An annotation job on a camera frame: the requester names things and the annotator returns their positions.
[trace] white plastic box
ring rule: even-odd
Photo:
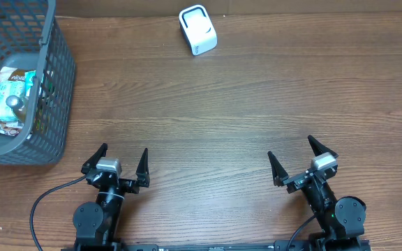
[[[179,13],[181,31],[194,56],[215,48],[218,40],[204,6],[195,5]]]

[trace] wooden table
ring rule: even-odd
[[[80,177],[103,142],[130,178],[149,148],[151,187],[124,204],[126,242],[287,239],[311,212],[272,185],[266,152],[297,174],[309,134],[340,154],[330,186],[367,203],[373,250],[402,250],[402,13],[212,19],[218,46],[197,57],[176,17],[60,20],[78,68],[66,153],[54,167],[0,167],[0,250],[35,250],[34,200]],[[44,250],[73,244],[73,212],[96,193],[79,183],[40,203]]]

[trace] black cable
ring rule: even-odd
[[[292,241],[296,238],[297,234],[300,233],[300,231],[308,224],[310,223],[312,220],[315,219],[315,215],[311,216],[309,219],[307,219],[295,232],[294,234],[291,236],[290,241],[288,241],[288,245],[286,246],[286,251],[290,251],[290,246]]]
[[[44,198],[46,195],[50,194],[51,192],[57,191],[58,189],[65,188],[65,187],[67,187],[67,186],[69,186],[69,185],[73,185],[73,184],[79,183],[80,181],[83,181],[86,177],[87,177],[87,176],[84,175],[82,178],[78,178],[78,179],[76,179],[76,180],[74,180],[74,181],[71,181],[71,182],[69,182],[69,183],[66,183],[66,184],[63,184],[63,185],[59,185],[59,186],[57,186],[56,188],[52,188],[51,190],[48,190],[47,192],[43,193],[43,194],[35,201],[35,203],[33,203],[32,210],[31,210],[31,217],[30,217],[29,223],[30,223],[30,225],[31,225],[31,234],[32,234],[32,238],[33,238],[33,241],[35,242],[35,245],[36,245],[36,247],[38,248],[38,250],[43,251],[43,249],[42,249],[41,246],[40,246],[40,243],[38,243],[38,239],[36,238],[35,231],[34,231],[34,213],[35,213],[35,208],[36,208],[36,206],[38,205],[38,203],[40,202],[40,200],[41,200],[42,198]]]

